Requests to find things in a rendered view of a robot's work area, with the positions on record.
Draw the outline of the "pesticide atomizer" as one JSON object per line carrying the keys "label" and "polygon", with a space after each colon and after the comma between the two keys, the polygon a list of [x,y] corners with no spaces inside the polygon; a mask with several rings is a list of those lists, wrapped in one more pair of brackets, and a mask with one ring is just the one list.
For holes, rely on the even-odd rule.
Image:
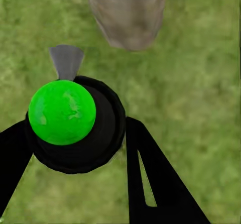
{"label": "pesticide atomizer", "polygon": [[73,45],[49,51],[59,80],[34,95],[25,120],[33,154],[49,168],[88,173],[110,162],[126,137],[126,113],[105,83],[77,76],[84,51]]}

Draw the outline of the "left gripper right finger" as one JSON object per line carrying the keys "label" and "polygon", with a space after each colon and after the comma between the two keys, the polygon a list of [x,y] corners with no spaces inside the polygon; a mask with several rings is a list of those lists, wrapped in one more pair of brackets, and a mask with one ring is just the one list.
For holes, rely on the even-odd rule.
{"label": "left gripper right finger", "polygon": [[[130,224],[210,224],[144,123],[126,118]],[[146,204],[138,150],[157,207]]]}

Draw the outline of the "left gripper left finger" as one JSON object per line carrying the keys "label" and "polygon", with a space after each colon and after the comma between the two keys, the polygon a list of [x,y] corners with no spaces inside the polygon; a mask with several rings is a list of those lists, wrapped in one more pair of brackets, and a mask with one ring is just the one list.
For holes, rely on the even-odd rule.
{"label": "left gripper left finger", "polygon": [[0,133],[0,218],[32,155],[25,135],[25,120]]}

